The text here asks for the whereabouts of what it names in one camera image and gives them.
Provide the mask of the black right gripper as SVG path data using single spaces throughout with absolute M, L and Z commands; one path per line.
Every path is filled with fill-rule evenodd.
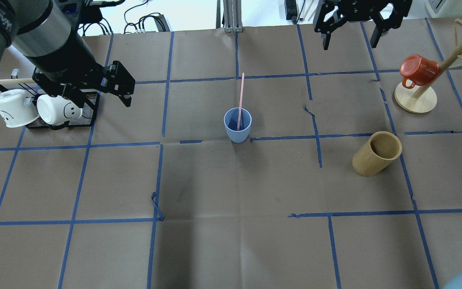
M 370 38 L 376 48 L 380 38 L 390 29 L 400 27 L 408 16 L 412 0 L 320 0 L 316 8 L 313 28 L 322 34 L 322 45 L 328 50 L 332 32 L 346 22 L 373 20 L 375 28 Z

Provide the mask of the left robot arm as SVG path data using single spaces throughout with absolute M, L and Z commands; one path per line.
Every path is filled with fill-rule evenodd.
M 119 61 L 99 64 L 52 0 L 0 0 L 0 61 L 14 46 L 37 69 L 34 81 L 50 96 L 82 108 L 84 89 L 113 94 L 129 107 L 135 79 Z

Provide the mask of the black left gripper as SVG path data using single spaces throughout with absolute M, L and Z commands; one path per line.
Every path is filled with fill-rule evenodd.
M 32 79 L 46 94 L 62 96 L 79 108 L 88 103 L 88 97 L 82 90 L 97 90 L 115 95 L 123 105 L 130 107 L 136 81 L 120 61 L 109 66 L 96 63 L 90 68 L 66 69 L 57 75 L 35 69 Z

